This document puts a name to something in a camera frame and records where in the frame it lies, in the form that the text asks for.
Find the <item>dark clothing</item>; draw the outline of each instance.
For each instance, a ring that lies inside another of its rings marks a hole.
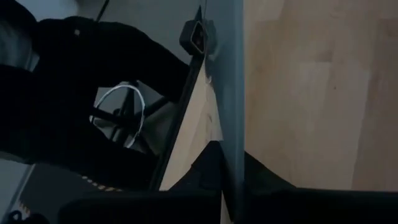
[[[0,65],[0,100],[6,107],[0,150],[104,185],[145,189],[156,161],[117,146],[89,122],[96,91],[140,80],[178,101],[188,65],[143,32],[117,22],[82,17],[36,22],[14,0],[0,2],[0,19],[29,33],[40,56],[33,73]]]

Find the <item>wooden floor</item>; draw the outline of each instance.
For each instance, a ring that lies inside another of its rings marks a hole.
[[[398,190],[398,1],[244,7],[246,151],[301,187]]]

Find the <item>light wood floor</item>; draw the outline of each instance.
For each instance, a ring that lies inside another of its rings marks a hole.
[[[398,190],[398,1],[244,7],[246,151],[301,187]]]

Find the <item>white cable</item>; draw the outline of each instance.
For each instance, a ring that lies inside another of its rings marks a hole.
[[[134,91],[136,91],[138,93],[139,99],[141,100],[141,122],[139,124],[139,129],[136,132],[136,134],[134,135],[134,137],[132,138],[131,142],[127,145],[127,148],[130,148],[134,142],[136,141],[136,137],[139,135],[139,133],[141,132],[142,126],[144,125],[144,109],[145,109],[145,101],[144,101],[144,97],[142,97],[141,92],[137,89],[137,87],[132,86],[132,85],[117,85],[115,87],[113,87],[112,89],[108,90],[102,97],[101,99],[99,99],[98,103],[95,105],[95,108],[99,108],[102,104],[102,102],[115,90],[118,90],[120,88],[129,88],[132,89]],[[90,118],[90,121],[93,123],[94,122],[94,117],[92,116]]]

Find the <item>gray panel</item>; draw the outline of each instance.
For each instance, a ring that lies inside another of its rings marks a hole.
[[[210,49],[206,58],[206,71],[216,92],[224,137],[221,145],[234,179],[235,202],[239,205],[244,181],[243,0],[207,1],[203,8],[209,44],[216,41],[214,51]],[[212,21],[215,30],[211,29]]]

